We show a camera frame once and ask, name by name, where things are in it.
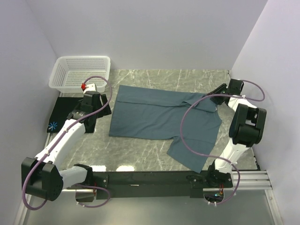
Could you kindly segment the blue-grey t-shirt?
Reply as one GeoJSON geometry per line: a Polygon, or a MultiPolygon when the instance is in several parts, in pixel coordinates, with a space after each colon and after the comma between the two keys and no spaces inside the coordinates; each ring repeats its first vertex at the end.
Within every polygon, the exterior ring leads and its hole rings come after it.
{"type": "Polygon", "coordinates": [[[209,99],[189,107],[202,93],[177,92],[121,85],[116,97],[109,136],[150,140],[172,139],[167,154],[199,173],[206,162],[189,151],[210,154],[222,120],[209,99]]]}

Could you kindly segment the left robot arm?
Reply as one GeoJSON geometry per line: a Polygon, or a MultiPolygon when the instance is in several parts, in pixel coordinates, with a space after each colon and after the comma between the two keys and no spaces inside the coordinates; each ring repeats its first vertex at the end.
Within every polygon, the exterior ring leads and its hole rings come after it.
{"type": "Polygon", "coordinates": [[[27,157],[21,164],[22,199],[26,194],[54,201],[65,188],[79,184],[89,188],[94,184],[90,166],[75,164],[59,171],[71,147],[85,133],[94,132],[96,120],[110,115],[109,99],[97,91],[87,91],[71,111],[55,138],[34,158],[27,157]]]}

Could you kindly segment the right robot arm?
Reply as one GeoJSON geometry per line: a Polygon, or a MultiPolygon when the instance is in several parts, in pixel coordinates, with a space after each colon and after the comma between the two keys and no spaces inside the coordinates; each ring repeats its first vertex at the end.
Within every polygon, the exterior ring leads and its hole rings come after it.
{"type": "Polygon", "coordinates": [[[214,103],[225,103],[234,111],[229,128],[229,142],[207,170],[206,183],[209,187],[218,188],[227,183],[232,187],[232,165],[263,137],[267,110],[253,105],[241,95],[244,82],[231,79],[228,85],[223,83],[209,93],[213,95],[211,100],[214,103]]]}

